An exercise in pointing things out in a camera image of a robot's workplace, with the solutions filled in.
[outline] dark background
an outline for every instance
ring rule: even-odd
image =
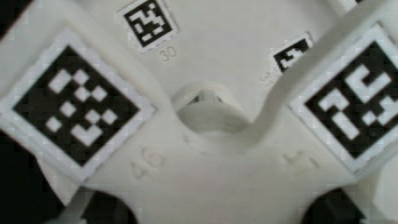
[[[0,0],[0,38],[28,3],[28,0]],[[62,203],[47,187],[35,158],[0,131],[0,223],[42,224],[60,210]]]

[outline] black square pattern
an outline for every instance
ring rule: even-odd
[[[172,32],[163,10],[156,0],[147,0],[124,14],[141,48]]]
[[[83,166],[138,108],[72,47],[63,48],[12,110]]]
[[[364,47],[305,107],[356,158],[398,125],[398,69],[376,42]]]
[[[284,50],[273,55],[273,59],[276,62],[276,67],[284,72],[301,57],[305,51],[308,50],[308,42],[307,38],[301,38],[292,45],[289,45]]]

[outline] white plastic surface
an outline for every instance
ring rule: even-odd
[[[19,21],[12,36],[0,44],[0,67],[5,68],[0,96],[6,95],[67,26],[149,99],[156,113],[86,181],[72,176],[49,153],[38,152],[40,144],[21,136],[21,130],[3,119],[1,128],[76,184],[122,199],[140,224],[298,223],[314,198],[351,184],[376,163],[364,173],[349,172],[287,104],[378,18],[392,16],[398,6],[381,7],[392,1],[365,2],[367,7],[351,11],[319,40],[335,22],[332,9],[319,1],[253,1],[250,4],[223,0],[166,1],[179,34],[163,47],[140,54],[117,18],[129,1],[77,2],[92,17],[65,0],[44,0],[30,6],[28,25]],[[275,8],[294,18],[289,22]],[[275,28],[275,21],[285,22],[285,26],[280,24]],[[381,20],[381,25],[394,39],[392,20]],[[269,48],[278,48],[284,38],[305,31],[319,42],[276,82],[259,111],[253,99],[259,96],[262,101],[269,88],[261,83],[269,69]],[[168,46],[177,57],[168,57],[165,63],[161,50]],[[243,132],[218,138],[189,131],[170,104],[170,95],[193,80],[213,80],[227,86],[250,120],[259,113]],[[376,159],[380,164],[394,155],[394,147],[390,144],[387,154]]]

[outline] apriltag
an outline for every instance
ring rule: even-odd
[[[269,60],[273,67],[282,73],[292,66],[296,60],[300,59],[310,47],[312,47],[312,41],[308,38],[308,34],[303,33],[292,40],[287,41],[282,48],[278,48],[273,51],[269,55]]]
[[[1,115],[35,143],[30,151],[85,179],[154,107],[70,29],[37,59],[3,98]]]
[[[145,53],[177,33],[168,9],[161,0],[138,0],[120,10],[118,17],[125,26],[127,39]]]
[[[374,25],[289,104],[351,171],[364,168],[398,136],[396,55]]]

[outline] black and white square marker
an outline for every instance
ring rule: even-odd
[[[271,53],[271,61],[280,72],[284,72],[292,66],[310,47],[312,41],[308,38],[308,34],[305,33],[291,41],[287,41],[284,47],[275,50],[275,52]]]
[[[154,108],[69,29],[37,58],[1,111],[40,152],[83,179]]]
[[[376,25],[291,102],[296,116],[353,171],[398,136],[396,55]]]
[[[159,0],[138,0],[120,10],[129,39],[134,39],[138,50],[145,52],[177,33],[165,4]]]

